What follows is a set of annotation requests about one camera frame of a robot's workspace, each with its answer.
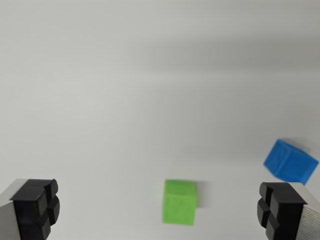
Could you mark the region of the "black-padded silver gripper left finger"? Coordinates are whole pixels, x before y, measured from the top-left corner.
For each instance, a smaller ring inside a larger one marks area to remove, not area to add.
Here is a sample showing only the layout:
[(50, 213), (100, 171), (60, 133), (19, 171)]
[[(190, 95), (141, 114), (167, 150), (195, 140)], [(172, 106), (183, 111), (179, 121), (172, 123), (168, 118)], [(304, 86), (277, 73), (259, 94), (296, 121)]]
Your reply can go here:
[(46, 240), (60, 214), (55, 179), (14, 180), (0, 193), (0, 238)]

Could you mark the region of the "black-padded silver gripper right finger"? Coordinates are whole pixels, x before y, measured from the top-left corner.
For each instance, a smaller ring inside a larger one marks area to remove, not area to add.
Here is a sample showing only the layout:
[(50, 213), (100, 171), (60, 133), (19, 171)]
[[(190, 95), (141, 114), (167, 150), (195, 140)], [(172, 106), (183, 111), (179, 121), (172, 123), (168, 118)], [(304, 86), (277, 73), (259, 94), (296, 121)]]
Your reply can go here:
[(262, 182), (257, 218), (269, 240), (319, 240), (320, 201), (299, 182)]

